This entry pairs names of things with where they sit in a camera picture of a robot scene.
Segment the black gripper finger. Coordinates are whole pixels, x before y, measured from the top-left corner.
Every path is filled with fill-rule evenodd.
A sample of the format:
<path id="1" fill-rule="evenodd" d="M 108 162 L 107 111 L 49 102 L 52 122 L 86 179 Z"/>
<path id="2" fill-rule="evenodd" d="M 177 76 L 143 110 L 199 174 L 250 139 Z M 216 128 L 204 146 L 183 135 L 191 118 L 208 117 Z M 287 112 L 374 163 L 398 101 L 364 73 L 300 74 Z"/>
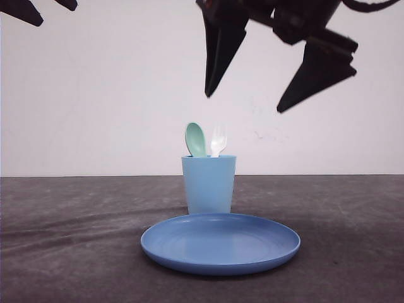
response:
<path id="1" fill-rule="evenodd" d="M 276 109 L 282 113 L 305 99 L 351 77 L 349 50 L 315 42 L 307 42 L 302 64 L 284 91 Z"/>
<path id="2" fill-rule="evenodd" d="M 55 0 L 55 1 L 70 11 L 75 11 L 78 6 L 77 0 Z"/>
<path id="3" fill-rule="evenodd" d="M 214 23 L 203 15 L 203 20 L 206 34 L 205 95 L 211 97 L 246 36 L 247 16 Z"/>
<path id="4" fill-rule="evenodd" d="M 32 2 L 27 0 L 1 0 L 1 12 L 36 27 L 44 22 Z"/>

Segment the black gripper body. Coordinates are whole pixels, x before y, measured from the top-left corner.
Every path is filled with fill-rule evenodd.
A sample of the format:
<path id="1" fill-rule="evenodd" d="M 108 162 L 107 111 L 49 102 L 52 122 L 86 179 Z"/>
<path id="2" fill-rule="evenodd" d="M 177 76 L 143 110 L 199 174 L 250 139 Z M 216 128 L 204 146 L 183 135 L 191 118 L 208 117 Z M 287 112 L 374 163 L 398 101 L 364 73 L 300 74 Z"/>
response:
<path id="1" fill-rule="evenodd" d="M 355 52 L 358 43 L 326 29 L 339 1 L 197 1 L 209 20 L 218 23 L 235 16 L 247 16 L 269 26 L 283 42 L 294 45 L 316 39 Z"/>

